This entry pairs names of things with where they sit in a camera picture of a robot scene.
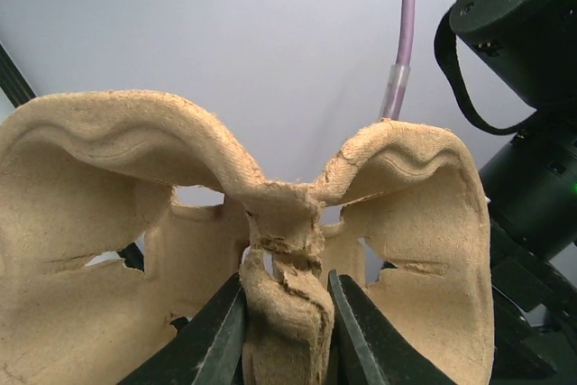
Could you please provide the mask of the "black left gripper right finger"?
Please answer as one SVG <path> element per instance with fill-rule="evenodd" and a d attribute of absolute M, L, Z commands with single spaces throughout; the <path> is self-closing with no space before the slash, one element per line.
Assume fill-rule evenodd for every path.
<path fill-rule="evenodd" d="M 445 373 L 421 355 L 349 275 L 331 270 L 336 382 L 363 385 L 446 385 Z"/>

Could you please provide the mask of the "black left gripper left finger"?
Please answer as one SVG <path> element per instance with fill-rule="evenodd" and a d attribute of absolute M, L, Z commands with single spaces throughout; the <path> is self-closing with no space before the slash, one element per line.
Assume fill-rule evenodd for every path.
<path fill-rule="evenodd" d="M 237 273 L 165 347 L 121 380 L 123 385 L 243 384 L 246 303 Z"/>

